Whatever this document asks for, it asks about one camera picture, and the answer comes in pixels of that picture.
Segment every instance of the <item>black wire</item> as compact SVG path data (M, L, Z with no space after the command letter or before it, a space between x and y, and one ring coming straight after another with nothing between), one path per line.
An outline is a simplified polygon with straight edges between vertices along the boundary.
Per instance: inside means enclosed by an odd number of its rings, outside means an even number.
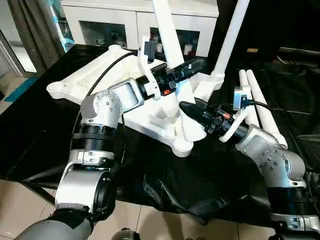
M261 107L264 107L268 110L270 110L271 112L273 111L272 108L270 108L267 104L263 103L263 102L259 102L259 101L250 101L250 104L249 105L259 105Z
M125 159L125 155L126 155L126 149L127 149L127 141L126 141L126 125L125 125L125 119L124 119L124 115L121 115L121 120L122 120L122 128L123 128L123 151L122 151L122 158L121 158L121 162L119 165L118 170L120 170L122 164L124 163L124 159Z
M93 90L96 88L96 86L99 84L99 82L101 81L101 79L110 71L110 69L112 69L117 63L119 63L122 59L125 59L126 57L129 57L131 55L135 55L134 52L128 52L127 54L119 57L117 60L115 60L113 63L110 64L110 66L107 67L106 70L104 70L104 72L98 77L98 79L94 82L94 84L92 85L92 87L90 88L90 90L88 91L88 93L86 94L86 97L90 96L91 93L93 92ZM72 135L75 133L76 127L78 125L80 119L80 110L75 118L73 127L72 127ZM72 139L70 141L70 147L69 147L69 151L71 151L72 148Z

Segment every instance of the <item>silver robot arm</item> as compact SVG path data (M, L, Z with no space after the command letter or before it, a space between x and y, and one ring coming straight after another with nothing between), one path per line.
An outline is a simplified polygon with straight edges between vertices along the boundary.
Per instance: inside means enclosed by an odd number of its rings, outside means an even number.
M118 166L114 161L114 137L121 114L153 98L154 89L161 96L174 93L177 83L205 66L202 58L173 69L163 63L150 70L155 80L152 84L146 76L128 78L87 96L80 106L79 132L73 134L69 160L56 191L56 211L48 219L28 227L16 239L86 240L94 225L110 216L115 208L117 189L113 178ZM126 229L114 237L133 239L127 233L135 235Z
M201 123L207 133L223 136L235 120L220 106L205 102L180 102L180 108ZM318 239L320 221L309 186L304 180L304 161L281 147L270 133L241 123L234 131L236 149L250 157L261 172L271 205L270 219L278 234L271 239Z
M103 90L80 107L82 121L55 196L55 212L28 227L17 240L86 240L115 208L114 136L122 114L118 96Z

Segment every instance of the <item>black tablecloth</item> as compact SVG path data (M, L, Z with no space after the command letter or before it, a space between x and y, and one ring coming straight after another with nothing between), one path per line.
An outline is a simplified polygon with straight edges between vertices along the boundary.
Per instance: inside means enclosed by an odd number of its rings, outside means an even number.
M79 106L52 99L46 87L61 81L106 49L76 45L0 115L0 177L47 187L58 186L69 156L71 131ZM320 195L319 74L305 66L240 62L231 59L224 84L210 103L232 103L238 71L252 69L289 150L306 161L309 178ZM211 218L269 224L269 201L262 176L252 160L217 136L196 142L190 156L127 128L127 150L120 171L118 199L158 210ZM292 141L293 134L297 146ZM116 157L123 149L122 128L116 134ZM52 170L54 174L41 176Z

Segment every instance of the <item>white pole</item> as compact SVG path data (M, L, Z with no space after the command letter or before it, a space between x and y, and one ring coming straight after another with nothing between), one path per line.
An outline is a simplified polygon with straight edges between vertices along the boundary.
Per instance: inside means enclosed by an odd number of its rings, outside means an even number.
M225 78L225 70L228 65L228 61L234 45L237 40L237 36L244 20L248 5L250 0L238 0L236 3L233 16L228 28L228 32L224 38L224 42L216 61L215 67L211 75L213 75L213 80L223 80Z
M247 74L245 70L242 69L239 71L239 78L240 78L241 86L249 86L249 82L248 82ZM250 100L253 99L251 92L248 93L248 99ZM245 117L245 122L248 125L254 124L260 127L255 106L248 106L248 115Z
M156 22L158 24L161 42L169 69L183 64L179 39L167 0L152 0Z
M256 79L254 73L252 72L252 70L246 71L246 75L247 75L249 85L251 87L253 99L257 102L267 104L266 99L265 99L265 97L259 87L257 79ZM266 109L265 107L259 106L259 105L256 106L256 109L259 114L262 128L265 131L267 131L268 133L272 134L278 140L279 144L283 148L287 149L288 144L286 142L286 139L279 132L279 129L277 127L277 124L276 124L271 112L268 109Z

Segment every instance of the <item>curtain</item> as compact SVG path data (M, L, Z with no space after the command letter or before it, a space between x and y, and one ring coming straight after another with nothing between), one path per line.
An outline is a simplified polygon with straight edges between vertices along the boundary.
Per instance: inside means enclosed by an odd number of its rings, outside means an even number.
M40 77L64 50L43 0L7 0L22 43Z

